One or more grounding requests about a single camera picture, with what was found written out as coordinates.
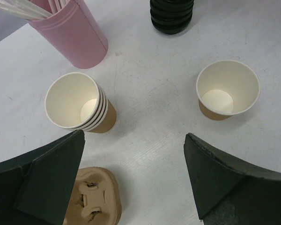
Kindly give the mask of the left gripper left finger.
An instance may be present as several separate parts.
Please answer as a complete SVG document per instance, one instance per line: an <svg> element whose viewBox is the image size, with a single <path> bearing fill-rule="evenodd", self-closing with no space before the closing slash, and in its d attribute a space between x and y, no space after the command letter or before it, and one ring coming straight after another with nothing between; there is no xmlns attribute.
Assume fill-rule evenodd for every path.
<svg viewBox="0 0 281 225"><path fill-rule="evenodd" d="M85 146L73 131L0 162L0 225L61 225Z"/></svg>

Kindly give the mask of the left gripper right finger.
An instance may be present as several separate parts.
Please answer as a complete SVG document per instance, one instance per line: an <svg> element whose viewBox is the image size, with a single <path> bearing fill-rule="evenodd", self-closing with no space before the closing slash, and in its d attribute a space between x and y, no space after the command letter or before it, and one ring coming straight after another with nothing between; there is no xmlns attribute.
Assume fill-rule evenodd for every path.
<svg viewBox="0 0 281 225"><path fill-rule="evenodd" d="M281 173L248 163L194 134L184 155L200 220L210 225L281 225Z"/></svg>

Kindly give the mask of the stack of brown paper cups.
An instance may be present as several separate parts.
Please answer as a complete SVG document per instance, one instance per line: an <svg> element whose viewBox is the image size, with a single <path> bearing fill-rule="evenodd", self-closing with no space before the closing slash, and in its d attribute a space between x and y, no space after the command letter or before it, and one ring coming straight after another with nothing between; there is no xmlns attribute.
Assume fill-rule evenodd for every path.
<svg viewBox="0 0 281 225"><path fill-rule="evenodd" d="M101 134L117 121L117 112L104 90L80 72L58 78L47 91L44 106L48 119L66 130Z"/></svg>

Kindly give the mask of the single brown paper cup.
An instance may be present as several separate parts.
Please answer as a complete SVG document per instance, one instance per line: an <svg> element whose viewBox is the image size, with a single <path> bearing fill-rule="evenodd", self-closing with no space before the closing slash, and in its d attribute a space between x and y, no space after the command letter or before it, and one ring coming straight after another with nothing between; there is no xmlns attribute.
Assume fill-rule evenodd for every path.
<svg viewBox="0 0 281 225"><path fill-rule="evenodd" d="M213 62L196 81L199 109L211 120L225 120L250 110L260 96L256 73L236 60Z"/></svg>

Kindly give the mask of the stack of black lids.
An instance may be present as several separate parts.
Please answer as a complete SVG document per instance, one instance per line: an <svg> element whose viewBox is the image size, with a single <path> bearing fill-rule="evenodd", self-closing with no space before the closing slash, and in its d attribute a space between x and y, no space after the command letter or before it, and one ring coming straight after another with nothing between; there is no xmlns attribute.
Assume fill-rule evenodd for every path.
<svg viewBox="0 0 281 225"><path fill-rule="evenodd" d="M192 20L193 6L193 0L151 0L151 22L161 33L180 33Z"/></svg>

